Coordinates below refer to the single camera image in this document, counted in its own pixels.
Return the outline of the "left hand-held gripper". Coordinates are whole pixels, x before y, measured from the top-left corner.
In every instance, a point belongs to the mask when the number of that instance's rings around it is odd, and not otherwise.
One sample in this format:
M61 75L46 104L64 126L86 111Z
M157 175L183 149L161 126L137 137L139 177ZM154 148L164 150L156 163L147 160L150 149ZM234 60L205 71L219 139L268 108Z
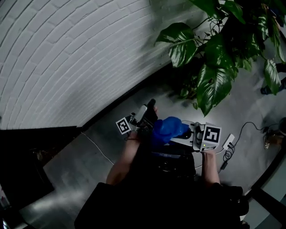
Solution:
M151 99L147 105L142 105L137 114L131 113L116 122L120 133L126 134L131 131L139 133L143 128L143 118L146 112L156 112L156 100Z

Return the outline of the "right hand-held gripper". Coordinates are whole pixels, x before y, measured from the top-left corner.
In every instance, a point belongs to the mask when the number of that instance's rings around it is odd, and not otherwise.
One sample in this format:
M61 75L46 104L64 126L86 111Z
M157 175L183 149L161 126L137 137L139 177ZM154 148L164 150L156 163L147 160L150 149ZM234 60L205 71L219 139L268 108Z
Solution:
M191 122L190 128L170 142L193 148L195 152L214 150L219 146L222 129L210 123Z

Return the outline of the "blue cloth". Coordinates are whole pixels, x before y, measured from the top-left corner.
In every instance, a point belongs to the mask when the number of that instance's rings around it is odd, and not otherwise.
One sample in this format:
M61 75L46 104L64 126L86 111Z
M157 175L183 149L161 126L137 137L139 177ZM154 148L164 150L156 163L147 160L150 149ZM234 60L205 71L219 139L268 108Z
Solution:
M177 117L159 119L154 123L151 134L152 146L161 146L168 143L172 138L181 136L189 129L188 124L183 124Z

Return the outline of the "green leafy plant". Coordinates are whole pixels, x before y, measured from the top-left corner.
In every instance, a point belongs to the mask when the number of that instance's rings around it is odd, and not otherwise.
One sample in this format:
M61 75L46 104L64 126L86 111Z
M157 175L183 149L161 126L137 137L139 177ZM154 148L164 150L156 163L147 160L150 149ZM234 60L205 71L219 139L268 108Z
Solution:
M270 40L280 64L286 64L280 31L286 25L286 0L189 0L206 13L209 31L200 36L183 22L160 31L156 41L170 45L168 55L178 69L175 91L208 115L231 91L240 69L252 70ZM265 58L263 74L272 94L281 79L273 59Z

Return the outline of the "person's right forearm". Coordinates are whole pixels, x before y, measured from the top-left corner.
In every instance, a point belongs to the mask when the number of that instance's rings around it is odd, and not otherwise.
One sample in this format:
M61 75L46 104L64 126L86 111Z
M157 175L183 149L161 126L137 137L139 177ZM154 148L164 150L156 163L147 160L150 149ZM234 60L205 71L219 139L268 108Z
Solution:
M216 154L212 150L202 152L202 177L206 187L211 187L215 183L220 184Z

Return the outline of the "person's left forearm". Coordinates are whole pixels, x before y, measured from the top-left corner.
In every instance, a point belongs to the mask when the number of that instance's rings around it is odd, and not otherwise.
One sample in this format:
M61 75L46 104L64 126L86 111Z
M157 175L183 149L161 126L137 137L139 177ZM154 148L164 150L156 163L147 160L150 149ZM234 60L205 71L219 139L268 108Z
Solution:
M107 184L117 185L127 176L139 149L140 143L141 141L138 138L138 134L132 131L127 137L125 147L119 160L112 166L107 176Z

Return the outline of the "black chest rig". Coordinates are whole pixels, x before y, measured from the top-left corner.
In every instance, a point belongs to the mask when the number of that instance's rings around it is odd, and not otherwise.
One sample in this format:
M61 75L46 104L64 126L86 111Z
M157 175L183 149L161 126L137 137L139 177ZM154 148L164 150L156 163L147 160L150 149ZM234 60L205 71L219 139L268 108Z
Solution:
M152 152L151 164L156 171L172 178L192 179L196 174L192 153Z

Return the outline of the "white power strip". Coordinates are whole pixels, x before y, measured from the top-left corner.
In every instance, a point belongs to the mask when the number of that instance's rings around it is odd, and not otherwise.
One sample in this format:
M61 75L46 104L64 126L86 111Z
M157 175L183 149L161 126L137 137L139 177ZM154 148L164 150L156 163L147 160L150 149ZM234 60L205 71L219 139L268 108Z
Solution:
M225 140L223 144L223 149L225 150L229 149L234 139L235 139L235 136L233 134L229 134L229 136L227 137L227 139Z

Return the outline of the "person's black shirt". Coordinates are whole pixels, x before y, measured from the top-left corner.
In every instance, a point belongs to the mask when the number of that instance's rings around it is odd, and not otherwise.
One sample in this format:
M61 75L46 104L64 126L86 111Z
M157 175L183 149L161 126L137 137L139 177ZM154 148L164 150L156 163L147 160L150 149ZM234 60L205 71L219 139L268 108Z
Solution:
M249 204L240 187L99 183L75 229L242 229Z

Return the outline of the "black cabinet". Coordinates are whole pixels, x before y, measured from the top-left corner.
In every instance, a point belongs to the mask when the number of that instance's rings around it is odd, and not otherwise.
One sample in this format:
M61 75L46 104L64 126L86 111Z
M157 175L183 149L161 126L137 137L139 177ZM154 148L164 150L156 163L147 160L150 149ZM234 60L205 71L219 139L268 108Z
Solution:
M53 191L43 167L79 133L75 126L0 130L0 186L13 208Z

